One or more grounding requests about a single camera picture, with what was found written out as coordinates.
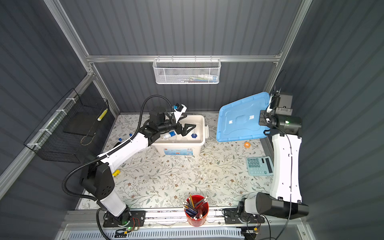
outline red pen holder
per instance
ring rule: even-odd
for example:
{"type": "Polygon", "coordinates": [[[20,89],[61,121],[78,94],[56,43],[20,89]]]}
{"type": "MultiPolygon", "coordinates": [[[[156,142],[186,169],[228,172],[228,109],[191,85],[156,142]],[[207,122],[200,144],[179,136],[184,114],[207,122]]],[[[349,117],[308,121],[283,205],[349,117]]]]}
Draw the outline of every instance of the red pen holder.
{"type": "MultiPolygon", "coordinates": [[[[198,201],[200,201],[202,199],[204,199],[203,196],[192,195],[192,201],[194,203],[197,203],[198,201]]],[[[187,202],[189,205],[192,206],[192,203],[189,202],[189,198],[187,198],[187,202]]],[[[205,223],[205,221],[207,220],[207,215],[208,215],[208,210],[209,210],[208,202],[203,203],[199,208],[202,211],[203,218],[193,219],[187,213],[185,213],[185,215],[187,216],[187,220],[188,220],[189,224],[194,226],[194,227],[199,227],[199,226],[203,225],[205,223]]]]}

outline floral tablecloth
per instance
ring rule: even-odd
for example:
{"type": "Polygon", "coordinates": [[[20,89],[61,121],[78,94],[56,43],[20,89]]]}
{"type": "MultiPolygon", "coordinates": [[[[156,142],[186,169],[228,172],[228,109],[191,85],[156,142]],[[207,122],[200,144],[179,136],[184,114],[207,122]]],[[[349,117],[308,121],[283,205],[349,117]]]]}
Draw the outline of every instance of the floral tablecloth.
{"type": "MultiPolygon", "coordinates": [[[[161,156],[154,147],[136,153],[121,165],[115,178],[115,190],[132,209],[182,207],[189,194],[207,196],[210,206],[236,206],[242,197],[269,192],[272,176],[249,176],[247,157],[265,156],[260,141],[217,142],[218,113],[201,114],[209,126],[199,156],[161,156]]],[[[137,128],[139,115],[119,115],[104,151],[126,139],[137,128]]],[[[98,205],[82,199],[78,209],[97,209],[98,205]]]]}

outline black wire basket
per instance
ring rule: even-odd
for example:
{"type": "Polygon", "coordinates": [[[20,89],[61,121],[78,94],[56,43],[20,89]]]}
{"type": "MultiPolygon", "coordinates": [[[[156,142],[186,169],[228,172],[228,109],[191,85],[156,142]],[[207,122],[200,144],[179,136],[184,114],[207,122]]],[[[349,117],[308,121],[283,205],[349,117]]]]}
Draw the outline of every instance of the black wire basket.
{"type": "Polygon", "coordinates": [[[84,163],[101,153],[113,122],[106,99],[76,95],[48,123],[43,120],[24,145],[43,160],[84,163]]]}

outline teal calculator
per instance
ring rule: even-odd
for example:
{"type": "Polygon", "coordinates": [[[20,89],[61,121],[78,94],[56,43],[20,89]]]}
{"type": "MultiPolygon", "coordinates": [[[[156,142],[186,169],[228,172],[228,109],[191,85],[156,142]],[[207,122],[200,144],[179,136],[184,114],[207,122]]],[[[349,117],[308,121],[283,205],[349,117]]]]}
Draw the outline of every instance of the teal calculator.
{"type": "Polygon", "coordinates": [[[247,169],[251,176],[273,175],[273,163],[270,157],[247,157],[247,169]]]}

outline blue sticker label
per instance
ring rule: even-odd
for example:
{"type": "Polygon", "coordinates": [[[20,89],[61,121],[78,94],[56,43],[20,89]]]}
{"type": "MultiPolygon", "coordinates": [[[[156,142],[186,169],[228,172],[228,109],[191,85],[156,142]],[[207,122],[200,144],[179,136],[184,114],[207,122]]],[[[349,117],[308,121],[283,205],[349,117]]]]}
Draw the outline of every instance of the blue sticker label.
{"type": "Polygon", "coordinates": [[[165,155],[193,155],[192,148],[164,148],[165,155]]]}

